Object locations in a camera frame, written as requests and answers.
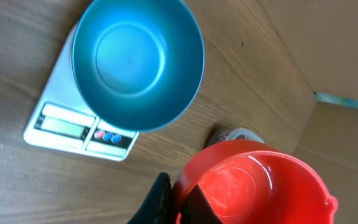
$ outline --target white digital scale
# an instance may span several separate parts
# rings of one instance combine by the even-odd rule
[[[122,161],[139,132],[115,128],[85,103],[74,80],[71,48],[77,25],[70,31],[48,83],[24,131],[35,146]]]

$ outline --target wooden table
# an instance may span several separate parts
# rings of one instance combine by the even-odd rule
[[[206,49],[200,92],[178,121],[141,134],[124,162],[27,145],[24,127],[89,3],[0,0],[0,223],[125,223],[157,174],[175,179],[217,124],[295,149],[313,92],[255,0],[188,1]]]

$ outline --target button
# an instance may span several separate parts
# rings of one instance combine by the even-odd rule
[[[105,141],[110,141],[111,138],[112,138],[112,133],[106,133],[103,136],[103,140],[105,140]]]
[[[112,143],[119,143],[119,141],[121,141],[121,139],[122,139],[121,135],[116,134],[115,136],[112,137],[111,142]]]
[[[104,131],[95,131],[95,133],[93,134],[93,137],[95,138],[95,139],[101,139],[101,138],[103,138],[103,136],[104,136]]]

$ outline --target red button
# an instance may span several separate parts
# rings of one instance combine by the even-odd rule
[[[96,131],[94,134],[93,134],[94,138],[96,139],[101,139],[103,138],[104,136],[104,131]]]

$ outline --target blue bowl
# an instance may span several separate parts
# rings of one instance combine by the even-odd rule
[[[204,70],[203,39],[181,0],[95,0],[78,24],[72,66],[80,93],[101,119],[153,131],[193,101]]]

